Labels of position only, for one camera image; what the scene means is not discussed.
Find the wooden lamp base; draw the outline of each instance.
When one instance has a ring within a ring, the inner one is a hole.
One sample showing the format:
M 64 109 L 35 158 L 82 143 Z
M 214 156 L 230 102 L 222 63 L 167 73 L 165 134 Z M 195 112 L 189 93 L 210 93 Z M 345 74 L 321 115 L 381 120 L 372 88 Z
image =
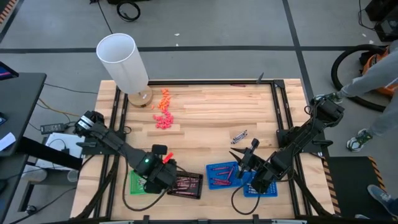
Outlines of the wooden lamp base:
M 129 102 L 136 107 L 146 107 L 152 101 L 152 89 L 149 86 L 146 86 L 145 90 L 140 91 L 139 93 L 129 94 Z

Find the computer monitor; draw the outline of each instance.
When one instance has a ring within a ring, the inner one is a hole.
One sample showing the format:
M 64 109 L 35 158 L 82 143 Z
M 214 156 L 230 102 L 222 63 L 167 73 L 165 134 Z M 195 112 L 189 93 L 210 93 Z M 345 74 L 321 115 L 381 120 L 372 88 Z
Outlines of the computer monitor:
M 0 81 L 1 80 L 6 80 L 6 79 L 9 79 L 9 78 L 15 78 L 15 77 L 18 77 L 18 76 L 19 76 L 19 74 L 16 71 L 11 69 L 10 67 L 5 65 L 4 63 L 0 62 Z

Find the wooden table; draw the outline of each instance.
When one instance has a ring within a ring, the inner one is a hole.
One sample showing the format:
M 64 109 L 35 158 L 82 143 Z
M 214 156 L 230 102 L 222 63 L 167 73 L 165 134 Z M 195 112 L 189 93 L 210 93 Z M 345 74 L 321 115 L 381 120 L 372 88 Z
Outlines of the wooden table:
M 286 91 L 294 125 L 300 126 L 307 119 L 304 113 L 306 105 L 303 88 L 299 79 L 286 79 Z M 233 137 L 247 129 L 248 136 L 236 147 L 247 147 L 253 138 L 260 141 L 255 154 L 268 158 L 278 150 L 275 131 L 278 128 L 270 85 L 178 85 L 153 86 L 154 99 L 157 105 L 162 97 L 161 88 L 167 87 L 171 97 L 169 111 L 174 116 L 170 129 L 157 129 L 153 114 L 160 115 L 160 110 L 135 108 L 128 106 L 126 126 L 132 128 L 126 141 L 133 147 L 150 149 L 153 144 L 165 144 L 169 152 L 174 153 L 177 164 L 188 172 L 205 173 L 206 164 L 233 161 L 229 154 Z M 113 81 L 102 81 L 99 88 L 95 110 L 102 113 L 109 123 L 116 85 Z M 302 154 L 302 164 L 307 186 L 329 212 L 333 206 L 319 158 Z M 103 156 L 95 156 L 80 173 L 71 217 L 78 215 L 88 204 L 98 188 Z M 114 195 L 112 220 L 142 220 L 143 215 L 150 215 L 151 220 L 193 220 L 207 219 L 244 219 L 231 206 L 231 194 L 234 189 L 209 190 L 207 180 L 203 183 L 200 200 L 165 195 L 155 206 L 143 211 L 132 212 L 122 201 L 125 161 L 120 160 L 118 178 Z M 254 212 L 260 218 L 293 218 L 288 183 L 278 183 L 278 197 L 262 198 Z M 126 200 L 134 208 L 142 208 L 153 202 L 158 195 L 130 195 L 126 187 Z M 301 213 L 305 213 L 302 196 L 298 187 L 298 201 Z M 108 193 L 103 197 L 101 215 L 104 215 Z M 235 195 L 234 202 L 238 209 L 250 211 L 256 198 L 245 198 L 242 192 Z

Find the blue pegboard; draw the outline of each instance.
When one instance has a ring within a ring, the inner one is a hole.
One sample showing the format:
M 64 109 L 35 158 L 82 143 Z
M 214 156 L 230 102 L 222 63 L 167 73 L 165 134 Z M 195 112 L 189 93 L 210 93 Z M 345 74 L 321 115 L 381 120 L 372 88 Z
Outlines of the blue pegboard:
M 255 171 L 252 171 L 252 172 L 244 172 L 244 173 L 243 173 L 242 181 L 243 181 L 243 183 L 248 183 L 248 184 L 245 184 L 245 185 L 243 186 L 243 195 L 244 195 L 245 197 L 258 197 L 258 196 L 259 196 L 259 194 L 252 194 L 252 193 L 249 193 L 249 192 L 248 192 L 249 190 L 256 191 L 256 190 L 254 190 L 254 188 L 252 188 L 251 185 L 250 185 L 250 182 L 251 182 L 251 180 L 253 179 L 253 177 L 255 176 L 255 174 L 256 174 Z M 264 193 L 264 194 L 260 194 L 260 197 L 278 197 L 278 189 L 277 189 L 277 187 L 276 187 L 276 183 L 275 183 L 275 182 L 272 182 L 272 183 L 270 184 L 270 186 L 269 186 L 267 192 Z
M 215 181 L 212 180 L 211 178 L 217 178 L 224 180 L 228 177 L 228 174 L 225 175 L 216 175 L 219 172 L 226 172 L 229 170 L 212 170 L 212 168 L 217 168 L 217 167 L 234 167 L 234 171 L 232 171 L 231 177 L 229 178 L 229 181 L 231 182 L 231 185 L 229 186 L 224 186 L 224 185 L 213 185 Z M 226 189 L 230 187 L 240 187 L 242 185 L 242 179 L 238 179 L 235 177 L 237 171 L 239 170 L 239 166 L 237 162 L 223 162 L 220 164 L 208 164 L 206 165 L 206 175 L 207 175 L 207 181 L 209 183 L 209 189 L 210 190 L 218 190 L 218 189 Z

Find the sneaker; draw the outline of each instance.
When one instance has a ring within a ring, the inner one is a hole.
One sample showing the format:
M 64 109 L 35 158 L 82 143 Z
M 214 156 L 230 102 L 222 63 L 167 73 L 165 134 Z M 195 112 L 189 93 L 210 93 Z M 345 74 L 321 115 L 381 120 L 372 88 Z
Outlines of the sneaker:
M 358 132 L 358 135 L 351 138 L 347 142 L 347 149 L 351 152 L 359 152 L 365 143 L 367 143 L 373 137 L 368 133 L 366 129 L 362 129 Z
M 384 208 L 387 210 L 388 213 L 398 218 L 398 214 L 392 212 L 389 209 L 390 204 L 394 201 L 394 199 L 391 198 L 391 195 L 387 194 L 387 192 L 383 191 L 380 187 L 376 185 L 369 185 L 368 192 L 374 199 L 376 199 L 378 202 L 382 204 L 382 206 L 384 206 Z
M 361 215 L 361 214 L 356 214 L 355 218 L 369 219 L 368 217 Z
M 343 102 L 343 99 L 337 96 L 337 92 L 334 93 L 329 93 L 329 94 L 321 94 L 321 95 L 316 95 L 313 99 L 315 101 L 320 100 L 322 98 L 326 98 L 328 100 L 331 100 L 332 102 L 336 104 L 340 104 Z

